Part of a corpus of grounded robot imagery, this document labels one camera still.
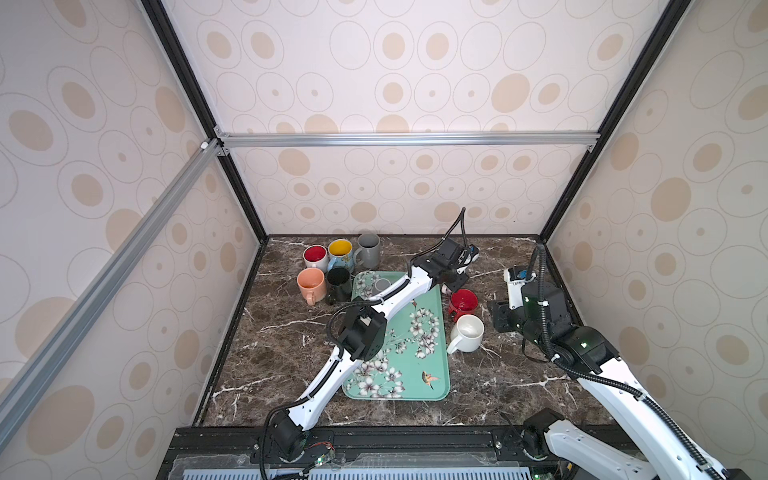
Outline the white mug red inside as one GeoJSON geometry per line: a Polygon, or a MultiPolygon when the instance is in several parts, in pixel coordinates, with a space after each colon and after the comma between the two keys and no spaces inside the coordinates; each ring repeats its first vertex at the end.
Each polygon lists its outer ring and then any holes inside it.
{"type": "Polygon", "coordinates": [[[307,247],[302,255],[306,268],[316,268],[322,272],[328,271],[330,255],[323,245],[311,245],[307,247]]]}

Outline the small light grey mug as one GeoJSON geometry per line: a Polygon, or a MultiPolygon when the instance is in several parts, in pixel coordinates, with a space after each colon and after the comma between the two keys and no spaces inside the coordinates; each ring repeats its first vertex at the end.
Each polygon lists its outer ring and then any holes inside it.
{"type": "Polygon", "coordinates": [[[373,287],[373,294],[375,296],[382,294],[386,290],[388,290],[391,287],[392,283],[386,279],[386,278],[379,278],[376,280],[372,287],[373,287]]]}

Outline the large white mug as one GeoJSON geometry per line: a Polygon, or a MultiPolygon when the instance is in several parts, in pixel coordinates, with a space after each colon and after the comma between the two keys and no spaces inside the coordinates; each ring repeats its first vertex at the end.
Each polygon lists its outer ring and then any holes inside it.
{"type": "Polygon", "coordinates": [[[479,317],[471,314],[461,316],[451,330],[447,353],[452,355],[456,352],[471,353],[478,350],[484,331],[484,323],[479,317]]]}

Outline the blue butterfly mug yellow inside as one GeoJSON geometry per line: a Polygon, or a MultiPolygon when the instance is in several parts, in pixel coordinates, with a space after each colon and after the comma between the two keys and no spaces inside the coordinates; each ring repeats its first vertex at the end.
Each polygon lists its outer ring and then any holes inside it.
{"type": "Polygon", "coordinates": [[[328,246],[328,253],[328,271],[331,271],[334,268],[344,268],[350,273],[354,272],[354,248],[349,240],[333,240],[328,246]]]}

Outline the cream mug orange handle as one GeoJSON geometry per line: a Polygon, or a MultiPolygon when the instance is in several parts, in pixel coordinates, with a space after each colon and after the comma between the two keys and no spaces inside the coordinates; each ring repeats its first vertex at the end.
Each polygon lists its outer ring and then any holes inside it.
{"type": "Polygon", "coordinates": [[[302,298],[309,306],[314,306],[325,299],[327,285],[325,273],[316,267],[305,268],[297,276],[297,285],[302,298]]]}

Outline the black mug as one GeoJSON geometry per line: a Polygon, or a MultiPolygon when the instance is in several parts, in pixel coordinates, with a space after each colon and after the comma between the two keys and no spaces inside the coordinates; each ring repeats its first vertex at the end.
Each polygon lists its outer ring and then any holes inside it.
{"type": "Polygon", "coordinates": [[[326,273],[327,294],[329,305],[345,303],[351,300],[353,276],[345,267],[334,267],[326,273]]]}

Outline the tall dark grey mug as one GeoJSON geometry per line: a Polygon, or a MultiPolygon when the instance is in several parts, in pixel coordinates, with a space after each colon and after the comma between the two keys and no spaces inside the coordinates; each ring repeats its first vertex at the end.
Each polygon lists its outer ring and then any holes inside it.
{"type": "Polygon", "coordinates": [[[354,262],[358,269],[376,270],[381,260],[381,239],[375,233],[363,233],[357,239],[354,262]]]}

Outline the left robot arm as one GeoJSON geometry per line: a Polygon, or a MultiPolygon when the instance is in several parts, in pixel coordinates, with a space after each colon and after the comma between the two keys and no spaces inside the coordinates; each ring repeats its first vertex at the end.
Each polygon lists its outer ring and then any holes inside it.
{"type": "Polygon", "coordinates": [[[456,290],[468,280],[467,268],[479,249],[468,241],[465,208],[440,240],[416,253],[407,262],[404,276],[368,300],[356,298],[339,307],[326,324],[326,336],[334,349],[317,376],[301,396],[278,406],[266,415],[258,446],[258,465],[266,466],[267,447],[278,456],[294,461],[305,449],[326,405],[342,384],[363,362],[381,350],[388,322],[407,304],[433,289],[456,290]]]}

